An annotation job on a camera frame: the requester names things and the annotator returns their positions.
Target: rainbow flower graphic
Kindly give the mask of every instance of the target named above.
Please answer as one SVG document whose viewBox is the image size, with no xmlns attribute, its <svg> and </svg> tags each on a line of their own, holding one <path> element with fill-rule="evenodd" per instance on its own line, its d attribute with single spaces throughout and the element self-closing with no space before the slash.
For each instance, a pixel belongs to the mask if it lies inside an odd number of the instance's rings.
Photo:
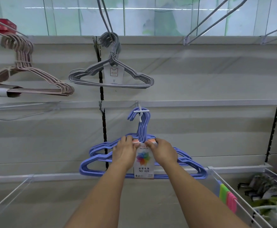
<svg viewBox="0 0 277 228">
<path fill-rule="evenodd" d="M 149 156 L 149 153 L 142 152 L 142 153 L 138 153 L 136 159 L 137 159 L 137 162 L 139 162 L 141 166 L 142 165 L 146 166 L 148 161 L 150 160 L 150 156 Z"/>
</svg>

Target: white wall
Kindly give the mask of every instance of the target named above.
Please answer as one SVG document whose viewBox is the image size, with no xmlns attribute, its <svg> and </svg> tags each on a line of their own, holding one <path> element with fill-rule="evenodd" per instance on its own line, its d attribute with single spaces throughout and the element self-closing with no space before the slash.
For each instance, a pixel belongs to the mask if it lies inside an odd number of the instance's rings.
<svg viewBox="0 0 277 228">
<path fill-rule="evenodd" d="M 88 45 L 36 45 L 33 61 L 68 82 L 71 69 L 96 62 Z M 107 57 L 102 48 L 103 59 Z M 13 62 L 0 48 L 0 68 Z M 277 45 L 123 45 L 120 59 L 155 79 L 145 89 L 104 88 L 106 101 L 276 99 Z M 47 86 L 33 74 L 11 78 L 23 87 Z M 125 74 L 125 83 L 134 83 Z M 4 102 L 99 101 L 97 87 L 73 85 L 68 97 L 25 95 Z M 136 132 L 132 108 L 107 109 L 108 141 Z M 275 107 L 150 108 L 148 133 L 167 139 L 204 166 L 261 165 L 265 161 Z M 15 118 L 35 111 L 0 111 Z M 11 122 L 0 121 L 0 175 L 77 172 L 89 149 L 103 142 L 98 109 L 68 109 Z M 95 164 L 104 169 L 105 164 Z"/>
</svg>

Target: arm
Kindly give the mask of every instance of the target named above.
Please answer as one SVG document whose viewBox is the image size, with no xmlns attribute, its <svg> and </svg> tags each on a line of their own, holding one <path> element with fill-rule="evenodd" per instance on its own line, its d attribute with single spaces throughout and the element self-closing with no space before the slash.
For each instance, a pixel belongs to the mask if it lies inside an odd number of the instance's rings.
<svg viewBox="0 0 277 228">
<path fill-rule="evenodd" d="M 65 228 L 117 228 L 121 191 L 126 172 L 133 166 L 139 143 L 124 136 L 113 148 L 112 164 L 81 203 Z"/>
<path fill-rule="evenodd" d="M 216 195 L 177 163 L 177 152 L 169 142 L 159 138 L 156 142 L 158 147 L 152 142 L 146 144 L 169 176 L 190 228 L 248 228 Z"/>
</svg>

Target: red object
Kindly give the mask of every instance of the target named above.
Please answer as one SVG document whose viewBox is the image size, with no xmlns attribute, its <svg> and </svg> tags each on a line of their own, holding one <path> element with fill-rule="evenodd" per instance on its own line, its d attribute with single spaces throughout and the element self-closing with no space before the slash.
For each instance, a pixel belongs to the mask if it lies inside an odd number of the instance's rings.
<svg viewBox="0 0 277 228">
<path fill-rule="evenodd" d="M 8 27 L 0 24 L 0 33 L 2 33 L 2 34 L 7 34 L 7 33 L 14 33 L 15 34 L 16 33 L 17 26 L 13 22 L 11 22 L 8 19 L 3 19 L 3 18 L 0 18 L 0 22 L 5 24 L 5 25 L 8 25 L 8 26 L 10 26 L 11 28 L 14 29 L 14 30 L 9 29 Z"/>
</svg>

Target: bundle of blue hangers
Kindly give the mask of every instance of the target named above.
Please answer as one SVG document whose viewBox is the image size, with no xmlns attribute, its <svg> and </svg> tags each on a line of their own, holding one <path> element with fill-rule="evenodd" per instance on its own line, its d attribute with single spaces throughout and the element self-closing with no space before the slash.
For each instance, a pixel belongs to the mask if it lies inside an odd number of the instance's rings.
<svg viewBox="0 0 277 228">
<path fill-rule="evenodd" d="M 127 119 L 130 121 L 133 121 L 133 119 L 137 115 L 137 112 L 135 112 L 135 111 L 138 111 L 138 110 L 140 110 L 140 109 L 135 108 L 134 110 L 132 110 L 132 112 L 129 114 Z M 155 136 L 153 136 L 151 134 L 147 134 L 147 126 L 148 126 L 150 117 L 151 117 L 150 112 L 143 112 L 142 116 L 141 116 L 142 122 L 139 122 L 137 132 L 129 133 L 126 136 L 131 135 L 133 138 L 138 139 L 142 143 L 147 141 L 148 139 L 155 138 Z M 108 154 L 100 154 L 98 152 L 100 150 L 104 150 L 104 149 L 113 149 L 113 147 L 115 147 L 117 145 L 119 140 L 120 140 L 120 138 L 115 140 L 114 142 L 103 142 L 99 145 L 93 146 L 89 151 L 91 157 L 89 159 L 83 161 L 80 164 L 80 174 L 88 175 L 88 176 L 96 176 L 96 177 L 102 176 L 105 173 L 105 171 L 91 170 L 87 167 L 87 165 L 94 161 L 112 162 L 112 152 L 110 152 Z M 178 161 L 177 161 L 180 166 L 191 166 L 197 170 L 197 173 L 191 174 L 191 176 L 193 176 L 196 179 L 204 179 L 207 177 L 207 172 L 203 168 L 203 166 L 201 166 L 197 162 L 193 161 L 192 158 L 184 151 L 182 151 L 176 147 L 174 147 L 174 149 L 181 156 L 178 158 Z M 126 178 L 134 178 L 134 174 L 126 174 L 125 177 Z M 154 178 L 155 179 L 168 179 L 168 176 L 166 174 L 154 174 Z"/>
</svg>

